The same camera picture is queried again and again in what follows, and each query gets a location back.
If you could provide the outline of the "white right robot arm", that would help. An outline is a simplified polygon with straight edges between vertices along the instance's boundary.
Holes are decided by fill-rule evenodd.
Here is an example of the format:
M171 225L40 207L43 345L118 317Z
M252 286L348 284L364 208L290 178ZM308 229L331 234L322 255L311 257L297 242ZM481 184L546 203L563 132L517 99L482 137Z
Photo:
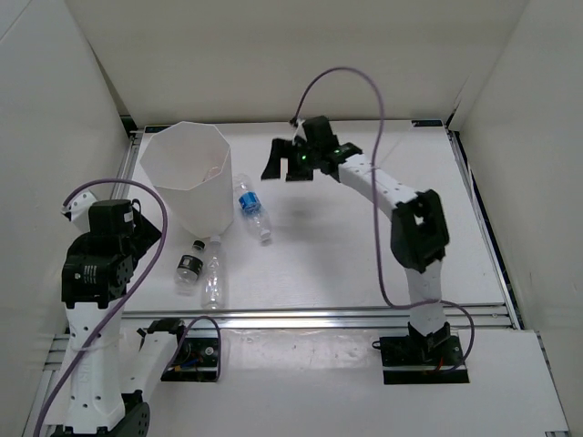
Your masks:
M273 169L261 176L278 177L282 159L288 163L288 182L311 181L318 170L373 202L375 219L379 213L389 218L390 249L404 268L410 298L409 352L419 363L434 361L450 338L441 302L442 264L450 237L439 195L432 189L417 191L403 185L355 144L340 143L324 116L299 123L291 139L274 139Z

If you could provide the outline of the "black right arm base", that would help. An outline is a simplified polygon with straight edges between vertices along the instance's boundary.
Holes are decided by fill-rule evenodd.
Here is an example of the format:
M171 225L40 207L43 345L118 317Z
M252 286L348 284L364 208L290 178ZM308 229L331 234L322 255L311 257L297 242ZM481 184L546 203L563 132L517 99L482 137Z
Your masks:
M457 336L452 336L426 357L409 337L381 337L372 342L372 347L381 353L384 385L470 382Z

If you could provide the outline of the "blue label plastic bottle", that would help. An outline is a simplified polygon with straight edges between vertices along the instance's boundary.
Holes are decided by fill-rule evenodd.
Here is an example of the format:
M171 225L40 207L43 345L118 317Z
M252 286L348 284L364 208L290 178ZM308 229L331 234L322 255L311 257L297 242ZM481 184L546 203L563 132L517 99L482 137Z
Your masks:
M271 239L271 221L251 179L245 174L233 178L233 194L248 231L261 243Z

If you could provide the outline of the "red label plastic bottle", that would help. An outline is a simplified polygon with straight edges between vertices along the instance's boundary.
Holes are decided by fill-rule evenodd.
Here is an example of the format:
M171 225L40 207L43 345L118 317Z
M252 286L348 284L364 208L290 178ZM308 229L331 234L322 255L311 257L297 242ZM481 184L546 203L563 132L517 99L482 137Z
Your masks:
M221 173L221 171L222 171L221 167L210 168L208 170L208 172L206 173L204 179L208 180L208 179L214 178L214 177L218 176Z

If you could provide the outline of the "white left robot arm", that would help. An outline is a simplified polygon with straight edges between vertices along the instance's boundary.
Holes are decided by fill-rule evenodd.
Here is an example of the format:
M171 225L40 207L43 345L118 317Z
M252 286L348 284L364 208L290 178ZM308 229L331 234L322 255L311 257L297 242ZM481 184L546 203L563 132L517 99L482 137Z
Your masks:
M91 188L138 188L159 205L161 225L143 213L138 199L97 200ZM61 300L69 342L59 380L33 430L43 433L59 394L66 395L56 436L144 436L148 396L172 364L186 361L191 343L181 320L156 320L140 332L142 346L130 374L119 370L122 311L156 266L167 242L169 211L160 194L133 178L102 178L75 188L63 203L70 221L87 217L87 231L71 244L62 269Z

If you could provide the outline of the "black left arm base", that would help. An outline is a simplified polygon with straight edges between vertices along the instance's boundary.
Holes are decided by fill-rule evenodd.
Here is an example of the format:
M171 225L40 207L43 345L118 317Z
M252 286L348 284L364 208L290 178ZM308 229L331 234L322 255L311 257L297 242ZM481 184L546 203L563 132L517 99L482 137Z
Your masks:
M222 365L222 337L218 322L207 315L198 316L188 324L180 319L164 319L166 321L173 322L169 333L176 337L177 348L160 379L164 382L218 382ZM202 321L214 329L214 336L190 337L194 325Z

